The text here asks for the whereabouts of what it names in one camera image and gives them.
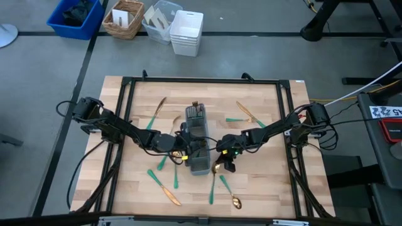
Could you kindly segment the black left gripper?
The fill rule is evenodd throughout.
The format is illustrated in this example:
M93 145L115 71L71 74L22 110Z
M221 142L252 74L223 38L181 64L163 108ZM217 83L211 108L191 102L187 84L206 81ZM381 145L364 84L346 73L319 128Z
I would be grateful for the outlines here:
M186 146L186 155L192 156L193 158L204 157L208 154L208 137L207 136L196 136L195 140L188 129L187 123L183 122L180 124L180 135Z

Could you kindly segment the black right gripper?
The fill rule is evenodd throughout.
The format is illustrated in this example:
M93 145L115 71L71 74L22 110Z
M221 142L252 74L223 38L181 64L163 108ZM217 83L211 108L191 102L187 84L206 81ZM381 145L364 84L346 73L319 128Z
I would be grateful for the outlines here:
M237 155L242 154L244 151L243 148L244 140L240 135L227 134L222 137L221 140L218 140L216 144L216 151L221 153L217 160L215 161L216 165L224 164L224 168L231 173L236 171L236 166L233 163L232 158L225 157L236 157Z

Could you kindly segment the grey plastic cutlery basket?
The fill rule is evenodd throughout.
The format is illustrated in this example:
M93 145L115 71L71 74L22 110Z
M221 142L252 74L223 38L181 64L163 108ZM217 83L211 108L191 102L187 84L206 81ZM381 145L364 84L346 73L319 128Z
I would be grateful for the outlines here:
M185 122L187 123L193 140L195 140L196 136L209 136L206 110L203 104L199 104L199 112L196 112L192 105L188 106L185 109ZM207 175L210 171L210 154L208 152L206 156L199 158L188 156L185 165L190 168L190 172L194 176Z

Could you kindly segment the gold spoon green handle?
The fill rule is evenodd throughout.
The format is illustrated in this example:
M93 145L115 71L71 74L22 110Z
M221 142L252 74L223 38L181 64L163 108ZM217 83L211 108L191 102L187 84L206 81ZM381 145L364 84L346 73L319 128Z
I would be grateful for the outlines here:
M230 195L232 197L233 206L236 209L240 210L242 208L242 203L241 203L240 199L233 194L233 192L232 192L232 190L231 190L231 188L230 188L225 176L220 175L219 178L220 178L221 182L224 184L224 186L226 187L226 189L228 190L228 192L230 193Z
M179 159L182 158L182 154L179 151L172 152L172 155L173 155L174 162L176 162L176 160L178 158ZM175 167L174 167L174 183L173 183L173 187L174 187L174 189L178 189L178 174L177 174L177 165L176 164L175 164Z
M209 193L209 204L212 205L214 203L214 186L215 186L215 176L220 168L220 164L214 163L211 167L212 170L212 184Z

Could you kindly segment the white plastic bin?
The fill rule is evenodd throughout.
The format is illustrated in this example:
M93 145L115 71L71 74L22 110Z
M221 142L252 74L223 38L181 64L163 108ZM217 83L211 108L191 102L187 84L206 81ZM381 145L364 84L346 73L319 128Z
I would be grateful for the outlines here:
M184 40L199 39L203 23L203 13L178 10L171 24L170 36Z
M171 41L172 44L178 45L178 46L183 46L183 47L189 47L189 48L196 48L199 46L199 42L196 43L189 43L189 42L181 42L181 41Z
M173 37L171 37L171 42L183 44L183 45L198 45L200 43L199 40L186 40L186 39L173 38Z
M196 57L198 55L199 46L196 48L183 47L174 44L172 44L172 46L176 55L183 55L187 57Z

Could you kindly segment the clear plastic bin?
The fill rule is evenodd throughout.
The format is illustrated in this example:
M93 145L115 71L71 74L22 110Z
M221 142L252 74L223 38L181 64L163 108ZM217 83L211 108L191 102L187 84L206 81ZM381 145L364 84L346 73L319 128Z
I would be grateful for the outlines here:
M155 10L157 8L160 9L160 11L165 15L169 27L166 30L158 30L155 28L152 22L149 22L148 24L146 23L145 19L143 18L141 24L145 28L148 37L154 41L157 41L161 44L164 45L169 45L170 44L170 28L171 24L175 18L176 12L178 10L182 10L183 8L175 3L169 2L167 0L159 0L156 4L152 5L154 6Z

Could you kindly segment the cardboard sheet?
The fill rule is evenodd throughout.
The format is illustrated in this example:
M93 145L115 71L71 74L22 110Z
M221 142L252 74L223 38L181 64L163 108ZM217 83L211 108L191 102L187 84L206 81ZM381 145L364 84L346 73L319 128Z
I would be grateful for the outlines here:
M155 8L154 6L150 6L147 12L145 12L144 14L144 19L147 24L150 22L150 19L153 17L154 14L155 14Z
M165 15L157 8L152 15L150 21L153 23L156 29L158 30L166 30L169 27L169 23L165 17Z

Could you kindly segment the wicker basket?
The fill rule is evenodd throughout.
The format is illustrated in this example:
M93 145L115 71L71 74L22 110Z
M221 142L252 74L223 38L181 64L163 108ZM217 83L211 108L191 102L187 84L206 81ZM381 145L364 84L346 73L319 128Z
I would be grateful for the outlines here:
M121 10L133 15L133 19L128 23L127 28L123 28L118 23L113 22L112 10ZM107 33L115 38L122 40L132 40L139 29L144 17L144 4L137 0L118 0L112 9L106 14L102 25Z

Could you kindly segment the white card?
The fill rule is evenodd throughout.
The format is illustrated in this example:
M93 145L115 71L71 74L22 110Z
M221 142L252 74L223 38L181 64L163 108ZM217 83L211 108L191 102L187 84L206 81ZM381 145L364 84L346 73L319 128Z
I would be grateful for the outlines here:
M128 28L133 19L134 15L128 11L118 9L112 10L112 22L122 28Z

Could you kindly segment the white printed label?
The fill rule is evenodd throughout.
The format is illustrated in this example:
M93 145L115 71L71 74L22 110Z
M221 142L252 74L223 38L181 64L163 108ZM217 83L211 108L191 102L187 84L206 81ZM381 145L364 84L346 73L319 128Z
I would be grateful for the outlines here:
M402 117L402 107L394 106L370 106L371 116L373 119L386 117Z

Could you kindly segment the blue plastic bin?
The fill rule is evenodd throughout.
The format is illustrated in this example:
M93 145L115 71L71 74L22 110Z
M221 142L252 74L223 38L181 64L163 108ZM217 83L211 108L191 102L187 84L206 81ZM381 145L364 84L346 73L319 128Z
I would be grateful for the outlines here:
M60 0L46 24L51 26L58 36L79 40L89 40L99 29L105 13L101 0L89 0L92 9L80 26L70 26L65 23L63 12L75 6L80 0Z

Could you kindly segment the red black device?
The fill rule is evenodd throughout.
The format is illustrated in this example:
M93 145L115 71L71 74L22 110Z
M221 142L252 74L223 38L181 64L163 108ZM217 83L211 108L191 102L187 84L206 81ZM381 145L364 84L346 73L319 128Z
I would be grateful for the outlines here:
M388 143L394 144L402 141L402 119L381 119L379 126Z

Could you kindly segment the black rig beam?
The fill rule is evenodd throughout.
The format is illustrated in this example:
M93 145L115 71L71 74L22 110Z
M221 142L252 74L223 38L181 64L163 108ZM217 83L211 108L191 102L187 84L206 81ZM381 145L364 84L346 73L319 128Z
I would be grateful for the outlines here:
M98 223L100 217L125 216L113 215L110 212L91 212L91 213L68 213L61 215L45 215L39 217L7 218L0 219L0 226L80 226ZM197 223L208 225L211 223L255 223L272 225L274 219L279 218L229 218L229 217L181 217L181 216L159 216L159 215L126 215L134 216L133 221L155 221L155 222L178 222L178 223ZM310 226L389 226L364 222L348 222L336 218L313 218L297 217L294 219L279 220L298 220L305 221Z

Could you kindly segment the grey round object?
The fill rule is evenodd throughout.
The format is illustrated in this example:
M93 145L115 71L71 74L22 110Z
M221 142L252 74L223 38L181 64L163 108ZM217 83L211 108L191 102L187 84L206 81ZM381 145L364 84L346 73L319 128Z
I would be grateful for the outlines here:
M402 161L402 141L393 144L389 151L394 158Z

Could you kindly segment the grey furniture foot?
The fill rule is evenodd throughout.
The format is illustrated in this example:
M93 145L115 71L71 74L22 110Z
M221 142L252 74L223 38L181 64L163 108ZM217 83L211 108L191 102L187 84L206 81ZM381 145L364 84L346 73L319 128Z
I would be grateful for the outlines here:
M11 144L17 147L23 145L23 141L1 133L0 133L0 143Z

